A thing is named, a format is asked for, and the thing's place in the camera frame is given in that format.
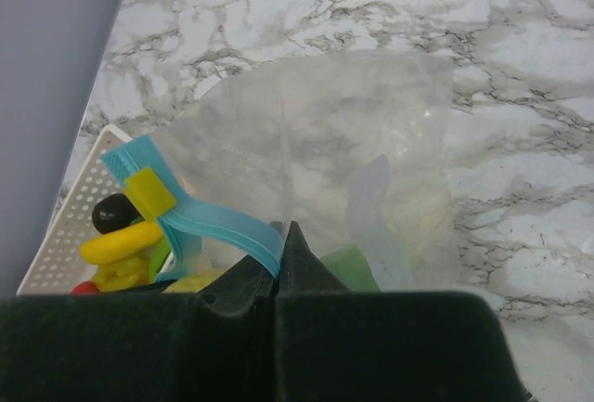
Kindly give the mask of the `red strawberry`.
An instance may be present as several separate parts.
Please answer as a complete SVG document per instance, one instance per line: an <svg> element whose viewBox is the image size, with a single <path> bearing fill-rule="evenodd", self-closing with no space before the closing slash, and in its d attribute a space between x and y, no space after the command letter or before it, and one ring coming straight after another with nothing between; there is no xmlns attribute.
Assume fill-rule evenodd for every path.
<svg viewBox="0 0 594 402"><path fill-rule="evenodd" d="M97 285L90 280L83 281L76 285L72 290L71 294L96 294L100 293Z"/></svg>

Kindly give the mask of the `black avocado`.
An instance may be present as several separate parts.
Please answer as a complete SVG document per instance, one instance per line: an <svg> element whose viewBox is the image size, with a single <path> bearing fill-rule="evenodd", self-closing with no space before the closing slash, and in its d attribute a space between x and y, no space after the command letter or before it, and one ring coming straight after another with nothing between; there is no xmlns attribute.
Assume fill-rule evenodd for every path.
<svg viewBox="0 0 594 402"><path fill-rule="evenodd" d="M140 213L123 193L116 193L98 202L91 214L94 228L108 234L132 225Z"/></svg>

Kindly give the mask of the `clear zip top bag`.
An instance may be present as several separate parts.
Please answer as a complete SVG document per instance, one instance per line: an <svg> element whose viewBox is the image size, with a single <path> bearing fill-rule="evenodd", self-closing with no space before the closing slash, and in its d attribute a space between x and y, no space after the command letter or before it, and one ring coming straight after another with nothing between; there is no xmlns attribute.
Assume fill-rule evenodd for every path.
<svg viewBox="0 0 594 402"><path fill-rule="evenodd" d="M319 259L354 244L380 291L447 289L452 84L452 63L423 53L285 59L220 81L103 162L172 249L160 279L244 257L278 277L297 223Z"/></svg>

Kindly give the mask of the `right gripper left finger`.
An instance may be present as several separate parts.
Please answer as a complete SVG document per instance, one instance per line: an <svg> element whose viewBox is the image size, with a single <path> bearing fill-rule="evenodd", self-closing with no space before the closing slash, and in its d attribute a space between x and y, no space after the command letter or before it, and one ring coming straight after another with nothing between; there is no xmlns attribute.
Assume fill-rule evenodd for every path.
<svg viewBox="0 0 594 402"><path fill-rule="evenodd" d="M270 401L278 286L250 258L204 290L1 304L5 401Z"/></svg>

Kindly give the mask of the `white perforated plastic basket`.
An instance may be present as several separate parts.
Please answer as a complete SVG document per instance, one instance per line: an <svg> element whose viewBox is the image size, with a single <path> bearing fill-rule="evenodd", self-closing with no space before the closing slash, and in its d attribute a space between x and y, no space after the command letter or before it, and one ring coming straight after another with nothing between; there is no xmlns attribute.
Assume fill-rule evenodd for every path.
<svg viewBox="0 0 594 402"><path fill-rule="evenodd" d="M95 267L82 259L80 247L98 235L91 220L95 205L119 191L101 157L130 140L115 125L101 130L21 281L18 295L68 293L92 277Z"/></svg>

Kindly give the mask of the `green leafy vegetable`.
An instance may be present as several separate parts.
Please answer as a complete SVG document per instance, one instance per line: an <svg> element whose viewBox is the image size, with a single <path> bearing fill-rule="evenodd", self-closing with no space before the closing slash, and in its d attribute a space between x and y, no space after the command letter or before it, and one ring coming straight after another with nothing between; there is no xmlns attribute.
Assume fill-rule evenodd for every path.
<svg viewBox="0 0 594 402"><path fill-rule="evenodd" d="M380 287L371 273L367 258L354 244L326 254L320 258L320 261L351 291L380 291Z"/></svg>

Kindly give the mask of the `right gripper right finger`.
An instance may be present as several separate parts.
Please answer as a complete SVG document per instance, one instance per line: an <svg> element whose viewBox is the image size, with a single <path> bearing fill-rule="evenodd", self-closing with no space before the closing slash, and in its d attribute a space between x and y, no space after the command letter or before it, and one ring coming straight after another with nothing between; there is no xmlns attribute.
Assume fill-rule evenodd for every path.
<svg viewBox="0 0 594 402"><path fill-rule="evenodd" d="M522 401L496 315L467 292L351 292L289 230L276 298L283 401Z"/></svg>

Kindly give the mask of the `green kiwi slice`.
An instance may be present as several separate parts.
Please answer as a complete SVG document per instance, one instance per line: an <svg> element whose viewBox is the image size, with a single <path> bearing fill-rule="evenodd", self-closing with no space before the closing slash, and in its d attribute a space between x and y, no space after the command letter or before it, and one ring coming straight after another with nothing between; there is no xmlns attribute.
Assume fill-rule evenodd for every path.
<svg viewBox="0 0 594 402"><path fill-rule="evenodd" d="M171 247L166 238L161 238L154 246L153 253L148 262L148 280L154 282L158 273L171 253Z"/></svg>

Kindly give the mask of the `yellow banana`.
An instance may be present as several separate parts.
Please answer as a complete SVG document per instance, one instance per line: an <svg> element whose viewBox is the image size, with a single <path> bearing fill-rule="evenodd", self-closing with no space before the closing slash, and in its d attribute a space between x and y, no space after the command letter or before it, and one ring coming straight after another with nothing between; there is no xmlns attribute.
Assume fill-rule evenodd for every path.
<svg viewBox="0 0 594 402"><path fill-rule="evenodd" d="M163 237L156 222L143 221L83 243L80 255L86 263L102 266L137 254Z"/></svg>

